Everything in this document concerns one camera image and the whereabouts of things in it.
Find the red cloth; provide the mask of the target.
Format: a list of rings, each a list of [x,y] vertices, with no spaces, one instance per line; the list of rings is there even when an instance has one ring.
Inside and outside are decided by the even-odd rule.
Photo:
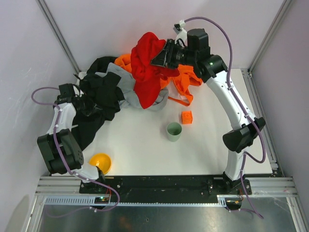
[[[164,48],[165,40],[160,40],[152,32],[147,32],[131,50],[132,76],[136,83],[134,91],[143,109],[155,102],[161,91],[161,80],[178,76],[178,69],[169,69],[151,65],[151,60]]]

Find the black cloth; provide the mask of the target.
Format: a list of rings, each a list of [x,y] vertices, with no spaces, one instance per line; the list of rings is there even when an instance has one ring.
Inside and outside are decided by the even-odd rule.
[[[95,106],[89,115],[78,111],[73,120],[71,130],[81,150],[85,150],[94,140],[97,131],[105,121],[114,119],[120,111],[119,102],[124,100],[120,87],[121,77],[114,71],[108,71],[108,65],[114,64],[116,57],[101,57],[96,59],[81,80],[79,88]]]

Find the grey sweatshirt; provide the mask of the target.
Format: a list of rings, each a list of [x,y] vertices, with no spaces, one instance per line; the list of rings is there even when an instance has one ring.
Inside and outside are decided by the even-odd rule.
[[[109,63],[106,72],[95,72],[95,74],[102,78],[107,76],[108,73],[114,73],[121,77],[117,86],[121,89],[125,99],[119,102],[120,108],[134,107],[137,109],[141,109],[142,106],[140,104],[139,98],[136,92],[133,90],[136,81],[133,78],[132,74],[113,63]],[[162,110],[167,104],[168,96],[169,90],[167,88],[164,88],[159,92],[159,96],[157,97],[155,102],[147,108],[147,110]]]

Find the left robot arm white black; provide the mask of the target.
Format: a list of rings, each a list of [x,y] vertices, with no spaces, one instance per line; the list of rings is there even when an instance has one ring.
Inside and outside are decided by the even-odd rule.
[[[84,161],[82,149],[72,133],[76,115],[91,116],[99,108],[76,84],[63,84],[55,89],[59,95],[50,104],[54,109],[53,121],[47,133],[37,139],[46,167],[51,174],[70,174],[84,183],[102,183],[103,171]]]

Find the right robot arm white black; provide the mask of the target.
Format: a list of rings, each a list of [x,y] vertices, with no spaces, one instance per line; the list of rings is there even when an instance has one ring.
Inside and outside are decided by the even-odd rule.
[[[186,37],[186,46],[181,46],[181,37],[168,39],[151,64],[170,69],[176,69],[179,65],[191,66],[195,75],[216,95],[232,127],[230,132],[223,135],[224,145],[228,149],[223,178],[229,186],[234,186],[243,177],[243,154],[261,133],[266,122],[247,108],[223,59],[211,54],[209,36],[205,30],[191,29]]]

